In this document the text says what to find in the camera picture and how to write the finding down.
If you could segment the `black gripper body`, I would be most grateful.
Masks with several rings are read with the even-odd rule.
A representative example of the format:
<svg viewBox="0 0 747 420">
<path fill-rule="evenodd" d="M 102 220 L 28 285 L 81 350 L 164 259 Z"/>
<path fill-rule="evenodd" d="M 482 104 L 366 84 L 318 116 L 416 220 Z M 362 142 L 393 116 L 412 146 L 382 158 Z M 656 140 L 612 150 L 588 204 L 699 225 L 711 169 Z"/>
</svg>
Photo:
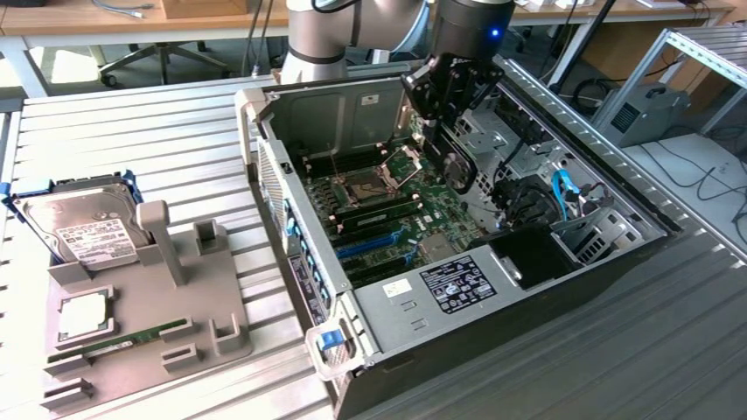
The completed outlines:
<svg viewBox="0 0 747 420">
<path fill-rule="evenodd" d="M 492 61 L 513 11 L 513 1 L 438 1 L 429 64 L 446 67 L 453 61 Z"/>
</svg>

